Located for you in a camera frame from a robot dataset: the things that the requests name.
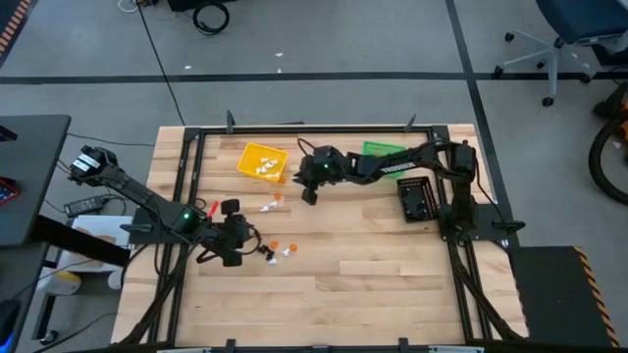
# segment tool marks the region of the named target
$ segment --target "yellow bin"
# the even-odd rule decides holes
[[[262,158],[268,158],[269,161],[277,160],[278,163],[275,167],[268,169],[265,174],[257,174],[257,169],[264,167],[266,164],[266,162],[262,162]],[[237,169],[248,176],[279,182],[287,160],[288,152],[286,151],[249,142],[246,144],[244,153],[242,153],[242,157],[239,159]]]

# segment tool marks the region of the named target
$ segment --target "white cable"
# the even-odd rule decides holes
[[[134,13],[135,11],[137,11],[137,2],[136,2],[136,0],[129,0],[130,3],[135,4],[135,8],[134,9],[125,9],[124,7],[122,7],[122,2],[123,1],[125,1],[125,0],[118,1],[118,8],[120,10],[122,10],[122,12],[126,12],[127,14],[130,14],[130,13]]]

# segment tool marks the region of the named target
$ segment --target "wooden table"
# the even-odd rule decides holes
[[[451,140],[467,139],[480,150],[472,125],[448,129]],[[407,147],[426,141],[423,133],[298,136],[314,145],[332,144],[343,153],[361,152],[363,141]],[[150,167],[148,187],[168,199],[173,195],[182,138],[183,127],[162,127]],[[238,346],[396,345],[400,337],[409,338],[410,344],[463,343],[451,267],[438,224],[407,224],[395,181],[386,178],[367,186],[326,185],[319,189],[318,204],[308,206],[300,199],[303,187],[289,181],[303,156],[296,138],[296,134],[206,138],[198,197],[210,205],[214,200],[240,199],[242,212],[260,230],[264,243],[278,241],[281,249],[294,243],[298,250],[289,258],[279,254],[276,266],[255,254],[244,257],[238,268],[223,268],[221,261],[198,265],[193,254],[186,268],[177,346],[224,346],[228,338],[235,338]],[[288,151],[286,184],[236,170],[247,142]],[[192,146],[188,175],[194,151]],[[490,190],[481,153],[478,158],[481,182]],[[405,176],[434,180],[427,170],[408,171]],[[183,202],[188,189],[189,177]],[[446,189],[450,199],[449,184]],[[477,185],[472,191],[479,203],[488,202]],[[276,192],[284,196],[280,207],[260,213]],[[490,242],[475,242],[475,250],[487,297],[516,331],[527,336],[506,253]],[[154,249],[147,248],[129,267],[112,341],[129,333],[153,299],[157,282],[153,254]],[[475,304],[468,292],[467,297],[479,336]],[[168,318],[170,303],[165,308],[163,318]],[[162,323],[160,338],[165,338],[167,319]]]

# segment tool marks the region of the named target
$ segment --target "green tray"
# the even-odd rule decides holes
[[[364,141],[362,145],[362,154],[369,156],[388,156],[392,153],[405,151],[407,148],[403,146],[391,145],[387,143]],[[403,176],[403,172],[392,173],[384,177],[398,178]]]

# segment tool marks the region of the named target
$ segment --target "office chair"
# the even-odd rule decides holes
[[[543,105],[548,107],[553,104],[556,95],[558,59],[579,67],[584,73],[581,79],[584,83],[589,83],[591,77],[596,74],[588,64],[580,62],[575,54],[565,52],[563,45],[600,44],[614,51],[623,50],[628,45],[626,43],[628,34],[623,35],[628,30],[628,10],[623,7],[620,0],[537,0],[537,5],[558,34],[558,38],[550,44],[521,30],[508,32],[504,38],[508,43],[514,39],[515,34],[518,34],[543,44],[545,49],[496,66],[494,77],[500,77],[505,68],[523,62],[536,61],[538,69],[549,65],[549,96],[543,99]]]

